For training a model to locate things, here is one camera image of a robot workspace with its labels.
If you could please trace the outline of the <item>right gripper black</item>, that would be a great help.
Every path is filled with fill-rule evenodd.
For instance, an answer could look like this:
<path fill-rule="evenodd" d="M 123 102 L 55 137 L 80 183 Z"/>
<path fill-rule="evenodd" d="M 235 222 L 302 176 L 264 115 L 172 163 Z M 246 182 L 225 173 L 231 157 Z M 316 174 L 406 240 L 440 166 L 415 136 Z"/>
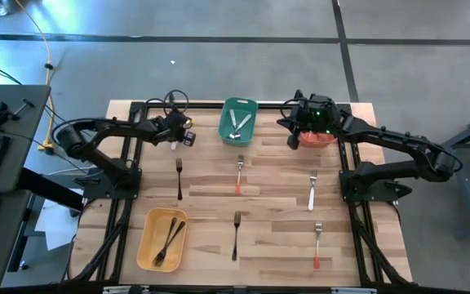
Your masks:
<path fill-rule="evenodd" d="M 286 142 L 290 149 L 298 149 L 302 132 L 329 133 L 336 137 L 340 130 L 339 109 L 328 96 L 293 97 L 280 105 L 279 111 L 282 117 L 277 124 L 290 132 Z"/>

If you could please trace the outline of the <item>black fork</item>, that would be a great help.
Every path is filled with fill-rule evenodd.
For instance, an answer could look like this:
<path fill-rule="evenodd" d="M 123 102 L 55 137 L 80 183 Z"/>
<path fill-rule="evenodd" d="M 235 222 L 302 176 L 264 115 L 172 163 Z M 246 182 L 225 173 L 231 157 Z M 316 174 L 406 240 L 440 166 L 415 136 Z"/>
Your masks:
<path fill-rule="evenodd" d="M 177 158 L 175 160 L 176 163 L 176 171 L 178 173 L 178 194 L 177 198 L 179 201 L 183 199 L 182 188 L 181 188 L 181 172 L 183 171 L 183 163 L 181 158 Z"/>
<path fill-rule="evenodd" d="M 173 234 L 167 238 L 166 242 L 165 242 L 165 245 L 164 247 L 162 248 L 162 250 L 155 256 L 155 258 L 153 259 L 153 265 L 157 266 L 157 267 L 160 267 L 163 263 L 163 261 L 165 260 L 166 258 L 166 253 L 167 253 L 167 250 L 168 250 L 168 247 L 171 245 L 171 243 L 173 242 L 173 240 L 175 239 L 175 237 L 179 234 L 179 232 L 186 226 L 186 223 L 184 221 L 181 221 L 179 223 L 179 226 L 177 227 L 177 229 L 173 232 Z"/>
<path fill-rule="evenodd" d="M 234 245 L 233 245 L 233 253 L 232 253 L 232 261 L 237 260 L 237 236 L 238 236 L 238 228 L 242 221 L 242 213 L 240 211 L 236 211 L 234 214 L 234 228 L 235 228 L 235 237 L 234 237 Z"/>
<path fill-rule="evenodd" d="M 170 225 L 169 232 L 168 232 L 168 235 L 166 237 L 166 241 L 164 243 L 164 246 L 163 246 L 162 250 L 153 259 L 153 265 L 155 265 L 155 266 L 160 266 L 161 263 L 163 262 L 165 256 L 166 256 L 166 249 L 167 249 L 167 246 L 170 242 L 171 233 L 174 229 L 176 221 L 177 221 L 177 219 L 175 217 L 173 217 L 172 220 L 171 220 L 171 225 Z"/>

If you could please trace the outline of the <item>orange-handled fork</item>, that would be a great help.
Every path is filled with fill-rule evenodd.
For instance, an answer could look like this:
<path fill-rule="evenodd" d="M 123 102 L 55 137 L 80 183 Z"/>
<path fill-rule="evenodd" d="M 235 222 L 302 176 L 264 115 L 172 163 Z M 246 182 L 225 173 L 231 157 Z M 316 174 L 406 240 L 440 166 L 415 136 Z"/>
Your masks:
<path fill-rule="evenodd" d="M 318 270 L 320 268 L 320 257 L 319 257 L 319 248 L 320 248 L 320 237 L 322 232 L 322 222 L 317 220 L 314 225 L 314 231 L 316 234 L 316 250 L 313 260 L 313 268 Z"/>
<path fill-rule="evenodd" d="M 244 155 L 239 154 L 237 157 L 237 184 L 236 184 L 236 195 L 240 195 L 241 193 L 241 176 L 242 176 L 242 167 L 244 165 Z"/>

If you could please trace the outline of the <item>green plastic bin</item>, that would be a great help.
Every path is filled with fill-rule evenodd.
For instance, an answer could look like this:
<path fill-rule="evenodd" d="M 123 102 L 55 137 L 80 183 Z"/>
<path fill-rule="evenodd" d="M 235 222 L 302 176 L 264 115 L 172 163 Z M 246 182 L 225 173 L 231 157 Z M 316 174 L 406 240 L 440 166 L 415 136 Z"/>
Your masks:
<path fill-rule="evenodd" d="M 244 98 L 230 97 L 224 102 L 222 108 L 218 134 L 225 144 L 235 146 L 248 146 L 253 138 L 255 121 L 257 110 L 259 106 L 253 100 Z M 249 122 L 239 131 L 240 137 L 237 139 L 231 139 L 229 135 L 233 132 L 232 120 L 230 118 L 229 110 L 233 109 L 237 121 L 237 125 L 244 119 L 247 114 L 251 114 L 252 117 Z"/>

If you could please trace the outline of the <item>yellow plastic bin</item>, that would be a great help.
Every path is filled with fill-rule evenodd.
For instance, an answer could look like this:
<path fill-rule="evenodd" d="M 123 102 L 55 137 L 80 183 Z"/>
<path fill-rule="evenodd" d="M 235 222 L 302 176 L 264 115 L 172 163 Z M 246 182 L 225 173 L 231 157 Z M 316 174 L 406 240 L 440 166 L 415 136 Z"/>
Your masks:
<path fill-rule="evenodd" d="M 175 237 L 168 247 L 166 258 L 160 267 L 153 265 L 154 257 L 162 250 L 169 232 L 172 218 L 177 219 L 174 229 L 184 221 L 186 226 Z M 178 269 L 183 256 L 188 216 L 178 209 L 154 208 L 145 218 L 144 229 L 137 254 L 137 264 L 143 270 L 170 273 Z"/>

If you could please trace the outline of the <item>black desk crossbar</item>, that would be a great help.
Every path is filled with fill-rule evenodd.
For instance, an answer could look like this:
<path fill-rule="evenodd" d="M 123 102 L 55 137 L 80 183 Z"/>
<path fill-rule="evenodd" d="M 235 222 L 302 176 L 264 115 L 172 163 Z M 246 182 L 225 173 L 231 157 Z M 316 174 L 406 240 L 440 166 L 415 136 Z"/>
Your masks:
<path fill-rule="evenodd" d="M 29 190 L 33 194 L 76 212 L 80 212 L 83 209 L 82 196 L 80 194 L 25 167 L 21 170 L 16 188 Z"/>

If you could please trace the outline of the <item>white paper sheet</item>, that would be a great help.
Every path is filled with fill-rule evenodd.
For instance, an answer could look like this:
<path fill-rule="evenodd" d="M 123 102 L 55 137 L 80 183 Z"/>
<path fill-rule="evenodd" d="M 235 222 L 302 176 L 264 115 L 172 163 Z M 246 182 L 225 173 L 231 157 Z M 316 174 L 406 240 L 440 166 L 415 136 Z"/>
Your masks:
<path fill-rule="evenodd" d="M 47 250 L 51 251 L 72 242 L 78 231 L 79 214 L 46 199 L 42 205 L 35 231 L 45 234 Z"/>

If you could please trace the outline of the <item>grey desk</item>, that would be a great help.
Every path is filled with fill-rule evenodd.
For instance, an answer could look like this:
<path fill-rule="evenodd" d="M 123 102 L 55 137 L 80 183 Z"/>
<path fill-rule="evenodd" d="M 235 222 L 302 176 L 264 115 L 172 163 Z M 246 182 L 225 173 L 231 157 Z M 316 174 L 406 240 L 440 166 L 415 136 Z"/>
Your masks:
<path fill-rule="evenodd" d="M 0 285 L 30 197 L 29 191 L 16 186 L 50 91 L 48 86 L 0 85 L 0 103 L 11 112 L 22 109 L 19 120 L 9 120 L 0 129 L 0 136 L 10 138 L 0 162 Z"/>

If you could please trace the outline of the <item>black clamp tool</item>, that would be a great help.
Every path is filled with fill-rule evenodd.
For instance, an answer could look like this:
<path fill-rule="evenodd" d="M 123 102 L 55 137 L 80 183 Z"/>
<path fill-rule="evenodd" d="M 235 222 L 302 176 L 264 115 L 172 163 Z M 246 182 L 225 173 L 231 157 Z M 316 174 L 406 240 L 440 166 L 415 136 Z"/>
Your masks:
<path fill-rule="evenodd" d="M 18 121 L 20 120 L 20 113 L 27 109 L 33 109 L 35 105 L 29 100 L 23 99 L 23 104 L 14 112 L 10 111 L 8 104 L 1 102 L 0 103 L 0 127 L 5 124 L 7 121 Z"/>

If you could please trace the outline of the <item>grey-blue side table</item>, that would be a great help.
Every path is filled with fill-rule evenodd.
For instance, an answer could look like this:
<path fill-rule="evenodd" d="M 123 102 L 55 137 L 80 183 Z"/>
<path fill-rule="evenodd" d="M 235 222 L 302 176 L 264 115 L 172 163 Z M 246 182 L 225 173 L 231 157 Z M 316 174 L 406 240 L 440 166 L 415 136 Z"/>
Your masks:
<path fill-rule="evenodd" d="M 438 141 L 463 168 L 444 183 L 423 183 L 423 208 L 434 227 L 457 239 L 470 238 L 470 112 L 444 112 L 438 122 L 444 132 Z"/>

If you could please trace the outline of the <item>black aluminium table frame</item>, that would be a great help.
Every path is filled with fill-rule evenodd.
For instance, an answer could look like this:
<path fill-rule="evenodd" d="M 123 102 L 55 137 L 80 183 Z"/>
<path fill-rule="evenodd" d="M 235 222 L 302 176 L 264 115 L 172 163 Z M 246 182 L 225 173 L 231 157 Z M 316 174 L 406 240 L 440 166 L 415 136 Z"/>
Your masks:
<path fill-rule="evenodd" d="M 222 107 L 217 101 L 189 105 L 187 113 L 197 134 L 193 147 L 171 150 L 168 144 L 146 144 L 140 149 L 143 180 L 129 226 L 93 279 L 164 289 L 200 285 L 213 291 L 358 286 L 357 252 L 339 172 L 361 159 L 381 163 L 382 149 L 331 144 L 291 150 L 287 130 L 277 124 L 277 107 L 268 102 L 259 107 L 250 144 L 226 145 L 218 134 Z M 236 195 L 239 154 L 244 155 L 244 165 L 241 193 Z M 183 163 L 181 201 L 177 158 Z M 313 170 L 317 170 L 317 182 L 310 212 Z M 180 266 L 170 273 L 141 269 L 136 260 L 145 218 L 158 207 L 178 209 L 188 216 Z M 242 213 L 242 221 L 237 260 L 232 261 L 236 211 Z M 322 222 L 319 269 L 313 268 L 316 221 Z"/>

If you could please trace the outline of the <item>silver bracket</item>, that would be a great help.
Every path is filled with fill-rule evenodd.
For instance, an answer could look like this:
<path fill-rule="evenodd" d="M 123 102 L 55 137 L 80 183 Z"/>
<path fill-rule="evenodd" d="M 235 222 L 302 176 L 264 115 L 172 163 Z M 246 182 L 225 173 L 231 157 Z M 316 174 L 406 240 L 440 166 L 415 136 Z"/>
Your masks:
<path fill-rule="evenodd" d="M 331 294 L 378 294 L 374 288 L 366 287 L 333 287 Z"/>
<path fill-rule="evenodd" d="M 102 294 L 150 294 L 149 286 L 126 285 L 104 287 Z"/>

